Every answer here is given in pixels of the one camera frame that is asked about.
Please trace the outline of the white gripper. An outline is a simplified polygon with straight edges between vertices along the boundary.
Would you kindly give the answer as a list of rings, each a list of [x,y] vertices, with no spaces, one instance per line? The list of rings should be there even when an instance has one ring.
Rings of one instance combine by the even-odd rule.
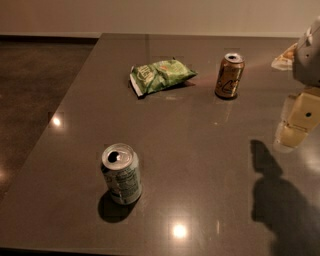
[[[320,124],[320,16],[297,43],[272,61],[271,67],[280,71],[293,70],[295,80],[314,86],[290,94],[284,102],[274,148],[289,153]]]

